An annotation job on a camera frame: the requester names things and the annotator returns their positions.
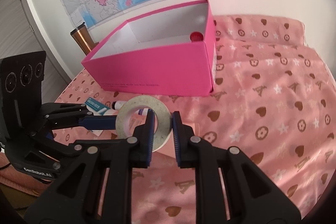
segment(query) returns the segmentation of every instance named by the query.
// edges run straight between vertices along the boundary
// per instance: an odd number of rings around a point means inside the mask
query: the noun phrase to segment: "bronze tumbler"
[[[96,46],[96,44],[93,42],[86,26],[85,22],[83,22],[81,25],[79,25],[76,29],[74,29],[70,35],[73,37],[73,39],[77,42],[77,44],[81,47],[82,51],[85,53],[85,55],[88,55],[89,52],[92,51],[92,49]]]

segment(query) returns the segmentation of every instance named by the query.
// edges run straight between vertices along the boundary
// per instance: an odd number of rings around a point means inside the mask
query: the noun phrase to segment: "camera lens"
[[[42,63],[38,63],[36,68],[35,68],[35,76],[39,78],[42,75],[43,72],[43,66]]]
[[[33,76],[33,69],[31,67],[31,65],[28,66],[24,66],[21,70],[21,84],[23,86],[26,86],[30,83],[31,79]]]
[[[11,72],[9,75],[6,77],[6,82],[5,82],[6,90],[9,93],[12,93],[13,90],[16,87],[16,75],[14,72]]]

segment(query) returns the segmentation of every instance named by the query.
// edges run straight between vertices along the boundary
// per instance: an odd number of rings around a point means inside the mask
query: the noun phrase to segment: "pink shoebox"
[[[193,32],[204,39],[192,42]],[[208,96],[215,85],[215,41],[209,1],[193,1],[126,20],[82,64],[104,90]]]

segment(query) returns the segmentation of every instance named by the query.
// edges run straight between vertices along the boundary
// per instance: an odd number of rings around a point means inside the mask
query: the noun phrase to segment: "tape roll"
[[[153,142],[154,152],[166,144],[171,133],[171,114],[160,100],[149,95],[140,95],[127,101],[119,110],[115,121],[115,130],[118,138],[125,139],[132,136],[129,130],[130,118],[135,111],[143,108],[152,109],[157,117],[157,129]]]

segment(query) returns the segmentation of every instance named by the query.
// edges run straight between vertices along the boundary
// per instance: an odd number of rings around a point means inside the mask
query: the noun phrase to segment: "door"
[[[0,58],[42,51],[21,0],[0,0]],[[47,55],[42,82],[42,103],[54,102],[67,87]]]

